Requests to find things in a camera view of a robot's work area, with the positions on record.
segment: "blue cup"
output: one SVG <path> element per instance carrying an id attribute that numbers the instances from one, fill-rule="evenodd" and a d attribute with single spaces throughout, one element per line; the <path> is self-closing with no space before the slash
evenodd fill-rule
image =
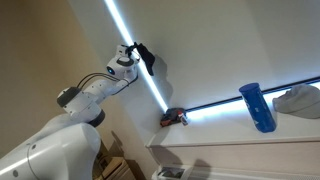
<path id="1" fill-rule="evenodd" d="M 251 83 L 244 85 L 239 91 L 247 104 L 256 128 L 263 133 L 274 131 L 277 125 L 263 98 L 259 84 Z"/>

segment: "light strip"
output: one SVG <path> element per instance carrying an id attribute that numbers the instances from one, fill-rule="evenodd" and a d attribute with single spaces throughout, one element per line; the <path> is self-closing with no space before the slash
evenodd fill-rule
<path id="1" fill-rule="evenodd" d="M 312 83 L 310 85 L 315 86 L 318 89 L 320 89 L 320 82 Z M 273 98 L 277 98 L 277 97 L 285 94 L 287 90 L 289 90 L 289 88 L 284 89 L 284 90 L 280 90 L 280 91 L 276 91 L 273 93 L 265 94 L 265 95 L 263 95 L 263 97 L 266 100 L 267 104 L 271 105 Z M 222 113 L 235 113 L 235 112 L 239 112 L 239 111 L 241 111 L 241 112 L 247 111 L 247 106 L 243 100 L 238 100 L 238 101 L 234 101 L 234 102 L 230 102 L 230 103 L 226 103 L 226 104 L 221 104 L 221 105 L 217 105 L 217 106 L 212 106 L 212 107 L 188 112 L 187 116 L 190 120 L 201 120 L 205 117 L 212 117 L 212 116 L 216 116 L 216 115 L 221 115 Z"/>
<path id="2" fill-rule="evenodd" d="M 113 18 L 114 22 L 116 23 L 116 25 L 120 31 L 120 34 L 122 35 L 122 37 L 125 40 L 125 42 L 127 43 L 127 45 L 128 46 L 133 45 L 132 38 L 131 38 L 126 26 L 124 25 L 123 20 L 119 14 L 119 11 L 118 11 L 116 5 L 113 2 L 113 0 L 104 0 L 104 2 L 107 5 L 107 7 L 111 13 L 112 18 Z M 143 74 L 145 81 L 149 85 L 149 88 L 153 92 L 153 95 L 155 96 L 156 100 L 158 101 L 160 107 L 162 108 L 163 112 L 166 112 L 168 109 L 168 106 L 164 102 L 160 92 L 158 91 L 152 78 L 148 74 L 148 71 L 147 71 L 143 61 L 140 61 L 140 63 L 138 64 L 138 67 L 139 67 L 140 72 Z"/>

